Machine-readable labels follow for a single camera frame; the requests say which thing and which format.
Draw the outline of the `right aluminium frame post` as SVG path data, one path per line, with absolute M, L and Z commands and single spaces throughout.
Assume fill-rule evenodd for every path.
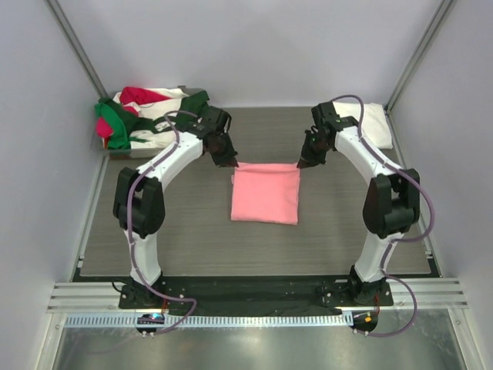
M 456 3 L 457 2 L 455 0 L 442 0 L 439 2 L 437 9 L 434 11 L 430 22 L 423 32 L 423 35 L 421 36 L 416 48 L 411 54 L 410 59 L 404 67 L 403 72 L 397 80 L 397 84 L 394 87 L 387 103 L 384 105 L 384 110 L 386 112 L 390 112 L 395 107 L 397 101 L 410 82 L 411 77 L 417 71 L 419 65 L 426 56 L 429 48 L 432 46 L 441 27 L 445 23 Z

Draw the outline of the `pink t shirt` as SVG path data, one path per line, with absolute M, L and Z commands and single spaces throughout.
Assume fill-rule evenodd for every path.
M 231 181 L 231 220 L 298 224 L 300 169 L 296 164 L 240 163 Z

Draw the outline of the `red t shirt in bin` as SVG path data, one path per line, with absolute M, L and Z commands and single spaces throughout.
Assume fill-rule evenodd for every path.
M 187 97 L 181 89 L 143 89 L 127 86 L 113 98 L 95 105 L 96 134 L 110 149 L 131 149 L 166 142 L 163 114 L 179 109 Z

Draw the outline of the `white t shirt in bin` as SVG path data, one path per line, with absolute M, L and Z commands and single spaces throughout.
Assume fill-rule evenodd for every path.
M 206 91 L 188 94 L 181 88 L 144 89 L 127 86 L 114 95 L 113 101 L 124 110 L 139 118 L 150 119 L 149 128 L 129 129 L 131 150 L 164 149 L 175 141 L 176 135 L 165 120 L 164 114 L 174 122 L 187 121 L 188 112 L 199 116 L 208 107 L 209 96 Z

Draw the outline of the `aluminium frame post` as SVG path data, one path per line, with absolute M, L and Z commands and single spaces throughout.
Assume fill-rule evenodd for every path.
M 419 65 L 426 56 L 429 48 L 432 46 L 441 27 L 445 23 L 456 3 L 457 2 L 455 0 L 442 0 L 439 2 L 437 9 L 434 11 L 430 22 L 423 32 L 423 35 L 421 36 L 416 48 L 411 54 L 410 59 L 404 67 L 403 72 L 397 80 L 397 84 L 394 87 L 387 103 L 384 105 L 384 110 L 386 112 L 390 112 L 395 107 L 397 101 L 410 82 L 411 77 L 417 71 Z
M 70 23 L 67 15 L 65 14 L 60 2 L 57 0 L 46 0 L 45 4 L 49 11 L 52 13 L 55 22 L 65 36 L 66 41 L 69 44 L 70 49 L 75 54 L 80 66 L 84 70 L 89 82 L 92 84 L 94 90 L 98 93 L 100 97 L 108 96 L 108 92 L 104 87 L 102 80 L 94 68 L 90 58 L 88 57 L 79 37 L 76 35 L 72 24 Z

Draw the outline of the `bright green t shirt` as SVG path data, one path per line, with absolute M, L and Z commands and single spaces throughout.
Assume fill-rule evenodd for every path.
M 127 112 L 111 99 L 100 99 L 95 112 L 96 134 L 103 139 L 106 149 L 128 150 Z

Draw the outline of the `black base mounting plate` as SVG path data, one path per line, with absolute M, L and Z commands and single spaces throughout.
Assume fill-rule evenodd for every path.
M 196 300 L 194 316 L 302 317 L 338 315 L 341 308 L 390 307 L 390 285 L 357 300 L 347 275 L 159 277 L 153 288 L 177 301 L 163 299 L 127 278 L 120 293 L 121 309 L 158 309 L 182 316 Z

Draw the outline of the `clear plastic bin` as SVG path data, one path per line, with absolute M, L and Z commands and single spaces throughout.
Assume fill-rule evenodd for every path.
M 192 93 L 196 93 L 200 90 L 203 90 L 203 89 L 191 89 L 191 90 L 186 90 L 186 89 L 182 89 L 185 93 L 188 93 L 188 94 L 192 94 Z M 175 125 L 176 123 L 173 123 L 171 122 L 171 120 L 169 119 L 169 117 L 167 115 L 164 115 L 163 116 L 164 119 L 166 119 L 167 123 L 169 124 L 169 127 L 171 128 L 172 125 Z M 143 156 L 154 156 L 155 153 L 163 150 L 163 149 L 144 149 L 144 150 L 131 150 L 131 149 L 128 149 L 128 150 L 110 150 L 110 149 L 106 149 L 105 147 L 105 143 L 104 141 L 101 139 L 102 141 L 102 147 L 104 150 L 106 150 L 107 152 L 111 153 L 112 155 L 114 156 L 117 156 L 117 157 L 143 157 Z

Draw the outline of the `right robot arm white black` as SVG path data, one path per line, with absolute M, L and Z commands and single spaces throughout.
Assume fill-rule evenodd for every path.
M 312 108 L 313 125 L 305 132 L 298 168 L 323 165 L 327 152 L 344 155 L 367 184 L 362 216 L 367 236 L 351 267 L 348 294 L 352 302 L 369 305 L 384 290 L 388 260 L 397 243 L 420 217 L 420 177 L 389 160 L 364 137 L 361 118 L 340 116 L 332 102 Z

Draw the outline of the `dark green t shirt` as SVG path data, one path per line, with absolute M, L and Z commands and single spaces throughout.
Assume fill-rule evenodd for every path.
M 151 89 L 125 88 L 114 98 L 101 98 L 95 105 L 96 115 L 109 124 L 115 135 L 129 136 L 135 131 L 161 133 L 167 115 L 181 125 L 201 116 L 209 108 L 209 96 L 202 90 L 192 95 L 181 89 L 158 92 Z

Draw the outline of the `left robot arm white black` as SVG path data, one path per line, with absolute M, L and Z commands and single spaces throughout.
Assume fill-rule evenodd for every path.
M 113 215 L 129 243 L 131 272 L 120 288 L 120 308 L 155 308 L 167 298 L 157 253 L 157 234 L 166 216 L 164 191 L 189 164 L 209 153 L 218 167 L 235 167 L 229 135 L 231 115 L 209 106 L 203 113 L 170 111 L 157 119 L 175 139 L 142 166 L 118 175 Z

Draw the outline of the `folded white t shirt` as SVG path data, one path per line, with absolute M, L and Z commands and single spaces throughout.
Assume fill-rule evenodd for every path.
M 336 113 L 341 116 L 352 116 L 360 118 L 361 106 L 359 103 L 334 102 Z M 391 150 L 393 148 L 390 127 L 380 104 L 365 103 L 362 121 L 363 134 L 380 150 Z

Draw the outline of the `left aluminium frame post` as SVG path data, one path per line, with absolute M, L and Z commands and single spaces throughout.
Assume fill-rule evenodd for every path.
M 70 23 L 67 15 L 65 14 L 60 2 L 57 0 L 46 0 L 45 4 L 49 11 L 52 13 L 55 22 L 65 36 L 66 41 L 69 44 L 70 49 L 75 54 L 80 66 L 84 70 L 89 82 L 92 84 L 94 90 L 98 93 L 100 97 L 108 96 L 108 92 L 104 87 L 102 80 L 94 68 L 90 58 L 88 57 L 79 37 L 76 35 L 72 24 Z

